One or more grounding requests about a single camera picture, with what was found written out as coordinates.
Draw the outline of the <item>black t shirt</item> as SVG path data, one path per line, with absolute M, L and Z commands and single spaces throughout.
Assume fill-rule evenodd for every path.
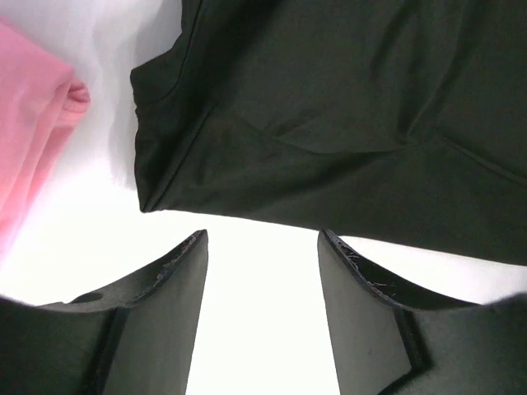
M 140 209 L 526 262 L 523 1 L 185 1 L 133 69 Z

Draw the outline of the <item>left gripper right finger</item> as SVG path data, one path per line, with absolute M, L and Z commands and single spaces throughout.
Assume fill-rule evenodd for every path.
M 523 394 L 526 297 L 472 304 L 427 290 L 318 236 L 321 284 L 343 394 Z

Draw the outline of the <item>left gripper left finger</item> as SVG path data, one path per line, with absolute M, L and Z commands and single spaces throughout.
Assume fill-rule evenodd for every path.
M 183 394 L 208 269 L 199 230 L 70 303 L 1 300 L 4 394 Z

